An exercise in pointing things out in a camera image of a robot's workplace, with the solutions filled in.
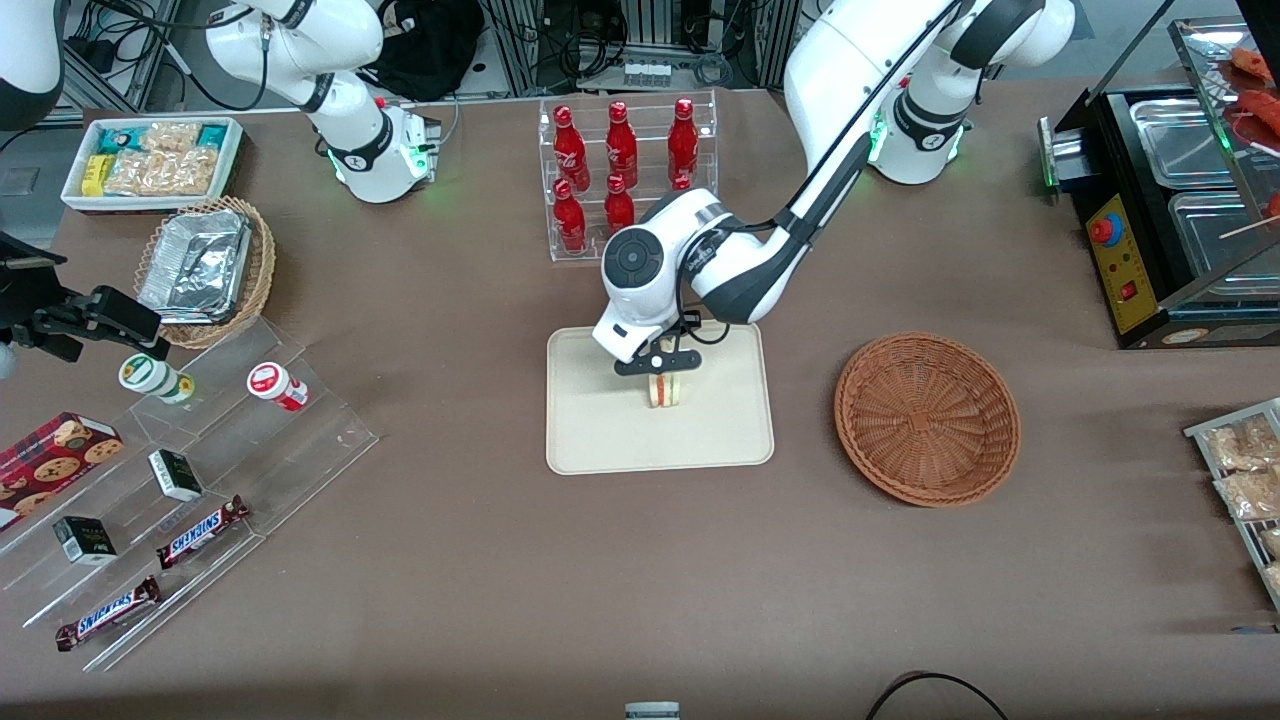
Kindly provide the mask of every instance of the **red emergency stop button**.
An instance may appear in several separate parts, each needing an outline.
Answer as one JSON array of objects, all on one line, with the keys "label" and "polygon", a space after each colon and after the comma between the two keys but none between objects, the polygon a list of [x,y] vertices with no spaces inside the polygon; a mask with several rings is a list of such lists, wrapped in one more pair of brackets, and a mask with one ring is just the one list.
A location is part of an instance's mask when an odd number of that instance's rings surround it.
[{"label": "red emergency stop button", "polygon": [[1089,240],[1102,247],[1115,247],[1121,237],[1124,237],[1124,220],[1115,213],[1107,213],[1089,223]]}]

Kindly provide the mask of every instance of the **yellow control panel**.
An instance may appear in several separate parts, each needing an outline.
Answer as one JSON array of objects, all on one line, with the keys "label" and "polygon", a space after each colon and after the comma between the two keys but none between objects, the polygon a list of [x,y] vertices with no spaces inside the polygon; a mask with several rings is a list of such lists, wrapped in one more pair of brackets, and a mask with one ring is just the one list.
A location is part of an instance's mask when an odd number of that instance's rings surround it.
[{"label": "yellow control panel", "polygon": [[1098,261],[1102,287],[1106,288],[1116,328],[1126,333],[1158,310],[1147,269],[1138,254],[1138,243],[1129,232],[1129,215],[1120,196],[1112,197],[1084,225],[1089,246]]}]

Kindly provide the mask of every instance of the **black bag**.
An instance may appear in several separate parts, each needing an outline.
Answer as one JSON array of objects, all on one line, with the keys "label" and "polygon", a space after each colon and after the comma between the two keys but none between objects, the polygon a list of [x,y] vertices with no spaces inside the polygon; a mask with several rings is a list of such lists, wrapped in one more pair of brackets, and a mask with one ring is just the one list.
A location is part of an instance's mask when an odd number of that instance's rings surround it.
[{"label": "black bag", "polygon": [[439,100],[462,85],[484,31],[477,0],[385,0],[383,51],[360,77],[407,100]]}]

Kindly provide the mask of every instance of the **red button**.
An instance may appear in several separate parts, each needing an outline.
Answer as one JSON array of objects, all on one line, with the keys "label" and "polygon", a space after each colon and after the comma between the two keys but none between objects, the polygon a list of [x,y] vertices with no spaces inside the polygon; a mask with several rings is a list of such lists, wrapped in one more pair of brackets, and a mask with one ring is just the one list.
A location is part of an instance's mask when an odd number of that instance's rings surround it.
[{"label": "red button", "polygon": [[1111,220],[1106,218],[1093,220],[1093,224],[1089,225],[1089,240],[1097,242],[1098,245],[1111,240],[1112,233],[1115,233],[1115,225],[1112,225]]}]

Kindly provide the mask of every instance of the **acrylic display rack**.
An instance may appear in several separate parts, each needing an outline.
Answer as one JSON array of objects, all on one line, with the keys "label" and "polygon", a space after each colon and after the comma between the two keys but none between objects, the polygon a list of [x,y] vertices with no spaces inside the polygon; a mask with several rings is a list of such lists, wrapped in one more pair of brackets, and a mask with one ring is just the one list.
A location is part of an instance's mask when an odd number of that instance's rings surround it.
[{"label": "acrylic display rack", "polygon": [[[1196,447],[1199,448],[1201,455],[1204,457],[1204,464],[1208,465],[1210,473],[1212,473],[1215,480],[1221,480],[1228,475],[1228,473],[1220,466],[1219,459],[1210,450],[1208,442],[1206,441],[1206,433],[1208,430],[1222,428],[1226,425],[1233,425],[1240,420],[1247,420],[1254,415],[1262,415],[1266,418],[1267,424],[1271,425],[1271,432],[1280,438],[1280,398],[1268,400],[1266,402],[1260,402],[1258,405],[1252,405],[1244,410],[1238,410],[1229,415],[1222,415],[1207,423],[1201,423],[1183,430],[1183,434],[1196,441]],[[1280,611],[1280,591],[1271,587],[1271,583],[1262,578],[1262,569],[1275,562],[1276,557],[1272,557],[1267,551],[1267,546],[1262,542],[1260,537],[1266,530],[1270,530],[1280,525],[1280,520],[1240,520],[1238,518],[1231,518],[1235,524],[1235,529],[1240,532],[1240,538],[1244,539],[1244,547],[1249,552],[1249,557],[1253,560],[1254,568],[1258,570],[1258,577],[1262,579],[1263,587],[1267,589],[1267,594],[1271,596],[1271,605],[1275,606],[1276,611]]]},{"label": "acrylic display rack", "polygon": [[[627,104],[627,118],[636,131],[636,147],[640,160],[640,182],[628,192],[635,202],[636,219],[658,199],[671,192],[667,177],[667,135],[676,117],[676,100],[689,97],[694,101],[694,124],[698,126],[698,172],[692,187],[705,187],[717,192],[719,174],[717,169],[716,137],[719,132],[717,120],[716,95],[713,92],[644,92],[636,95],[575,95],[543,100],[538,108],[538,151],[543,173],[543,204],[547,206],[547,237],[552,260],[599,261],[604,255],[604,243],[609,240],[608,222],[604,217],[604,199],[608,195],[605,181],[609,177],[609,159],[604,149],[604,138],[609,133],[609,101],[622,100]],[[576,193],[586,214],[586,250],[568,252],[556,229],[556,217],[552,205],[556,196],[552,183],[559,177],[556,164],[556,123],[552,110],[558,105],[568,105],[573,111],[573,126],[586,142],[586,165],[591,170],[591,186],[586,192]]]},{"label": "acrylic display rack", "polygon": [[[147,397],[111,425],[125,443],[113,460],[0,534],[0,583],[8,614],[46,635],[74,623],[155,575],[164,602],[137,610],[68,653],[68,664],[108,670],[261,544],[375,442],[355,411],[329,391],[302,357],[302,346],[257,319],[192,360],[183,372],[196,392],[180,405]],[[284,365],[307,384],[296,413],[251,396],[244,379],[262,361]],[[182,452],[204,487],[195,502],[165,497],[147,456]],[[156,548],[239,495],[251,515],[169,570]],[[63,515],[100,519],[119,556],[92,568],[72,565],[54,537]]]}]

